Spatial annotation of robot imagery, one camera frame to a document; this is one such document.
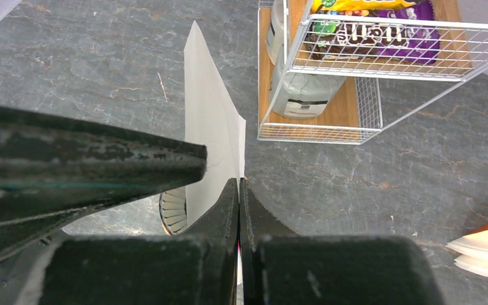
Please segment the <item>blue ribbed coffee dripper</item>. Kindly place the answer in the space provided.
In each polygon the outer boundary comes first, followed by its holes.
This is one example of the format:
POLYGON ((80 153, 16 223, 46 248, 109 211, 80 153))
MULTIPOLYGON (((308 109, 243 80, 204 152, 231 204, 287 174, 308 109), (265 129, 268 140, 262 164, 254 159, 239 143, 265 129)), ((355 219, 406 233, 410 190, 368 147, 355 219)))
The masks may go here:
POLYGON ((159 196, 159 214, 165 233, 174 236, 188 227, 186 188, 179 187, 159 196))

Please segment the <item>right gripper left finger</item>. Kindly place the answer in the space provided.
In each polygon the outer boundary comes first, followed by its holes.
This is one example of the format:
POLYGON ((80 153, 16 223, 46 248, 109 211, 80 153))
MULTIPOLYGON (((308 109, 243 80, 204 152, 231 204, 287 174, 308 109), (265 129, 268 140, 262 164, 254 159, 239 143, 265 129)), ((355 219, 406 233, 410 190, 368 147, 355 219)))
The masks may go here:
POLYGON ((238 181, 176 236, 73 238, 33 266, 18 304, 234 304, 238 181))

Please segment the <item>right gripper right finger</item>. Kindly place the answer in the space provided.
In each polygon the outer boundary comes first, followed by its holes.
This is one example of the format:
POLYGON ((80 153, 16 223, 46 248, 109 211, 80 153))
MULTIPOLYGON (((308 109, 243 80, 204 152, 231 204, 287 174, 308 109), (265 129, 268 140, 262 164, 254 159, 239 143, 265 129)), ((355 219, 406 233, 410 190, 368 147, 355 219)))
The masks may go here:
POLYGON ((240 182, 240 247, 246 304, 443 304, 430 264, 392 235, 304 236, 240 182))

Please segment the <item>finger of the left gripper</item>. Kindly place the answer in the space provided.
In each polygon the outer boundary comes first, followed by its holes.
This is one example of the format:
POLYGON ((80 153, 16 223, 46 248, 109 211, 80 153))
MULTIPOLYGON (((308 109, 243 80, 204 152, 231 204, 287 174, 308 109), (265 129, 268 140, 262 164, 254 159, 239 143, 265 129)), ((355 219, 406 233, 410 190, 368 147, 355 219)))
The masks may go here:
POLYGON ((201 180, 205 146, 0 106, 0 261, 78 218, 201 180))

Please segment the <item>single white paper filter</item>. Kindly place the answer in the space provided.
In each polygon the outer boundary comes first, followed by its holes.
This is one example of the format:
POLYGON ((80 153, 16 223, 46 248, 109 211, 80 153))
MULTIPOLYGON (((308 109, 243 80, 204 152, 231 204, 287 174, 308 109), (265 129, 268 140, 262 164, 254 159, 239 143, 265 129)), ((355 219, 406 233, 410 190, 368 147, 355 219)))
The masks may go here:
POLYGON ((196 222, 218 200, 229 179, 245 169, 246 121, 238 113, 194 22, 184 47, 185 140, 207 149, 203 178, 186 186, 187 221, 196 222))

